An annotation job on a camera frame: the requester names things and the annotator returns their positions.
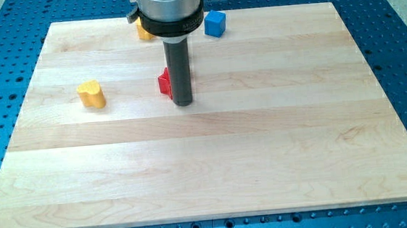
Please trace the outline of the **black clamp ring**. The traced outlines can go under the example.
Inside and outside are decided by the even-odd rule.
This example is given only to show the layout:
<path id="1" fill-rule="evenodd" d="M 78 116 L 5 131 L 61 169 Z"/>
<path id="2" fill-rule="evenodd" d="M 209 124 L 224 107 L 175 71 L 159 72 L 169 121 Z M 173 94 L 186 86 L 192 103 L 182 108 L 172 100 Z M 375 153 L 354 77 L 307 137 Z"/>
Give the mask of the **black clamp ring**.
<path id="1" fill-rule="evenodd" d="M 142 28 L 155 36 L 160 37 L 178 37 L 185 36 L 196 30 L 204 20 L 203 12 L 204 3 L 200 0 L 200 4 L 196 11 L 191 15 L 185 17 L 184 19 L 177 20 L 175 22 L 163 22 L 155 21 L 151 18 L 146 17 L 140 11 L 139 7 L 134 7 L 127 15 L 126 19 L 129 24 L 140 19 Z"/>

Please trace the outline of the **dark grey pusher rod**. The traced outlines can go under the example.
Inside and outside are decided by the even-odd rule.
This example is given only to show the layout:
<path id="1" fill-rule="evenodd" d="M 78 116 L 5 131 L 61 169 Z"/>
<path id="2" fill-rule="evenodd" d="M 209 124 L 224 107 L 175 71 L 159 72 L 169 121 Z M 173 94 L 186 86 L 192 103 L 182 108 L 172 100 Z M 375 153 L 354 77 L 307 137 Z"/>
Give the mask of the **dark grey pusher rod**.
<path id="1" fill-rule="evenodd" d="M 192 96 L 189 50 L 186 36 L 162 38 L 165 60 L 175 105 L 190 105 Z"/>

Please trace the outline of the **yellow block behind arm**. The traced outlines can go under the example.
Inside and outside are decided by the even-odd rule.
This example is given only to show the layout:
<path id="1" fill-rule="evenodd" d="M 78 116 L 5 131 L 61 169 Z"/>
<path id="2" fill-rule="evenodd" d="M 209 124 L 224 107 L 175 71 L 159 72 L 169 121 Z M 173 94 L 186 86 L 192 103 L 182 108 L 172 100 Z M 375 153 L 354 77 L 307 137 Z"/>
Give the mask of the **yellow block behind arm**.
<path id="1" fill-rule="evenodd" d="M 134 24 L 136 24 L 136 31 L 138 33 L 139 39 L 150 41 L 155 37 L 155 35 L 149 33 L 143 28 L 143 25 L 141 24 L 141 19 L 136 20 Z"/>

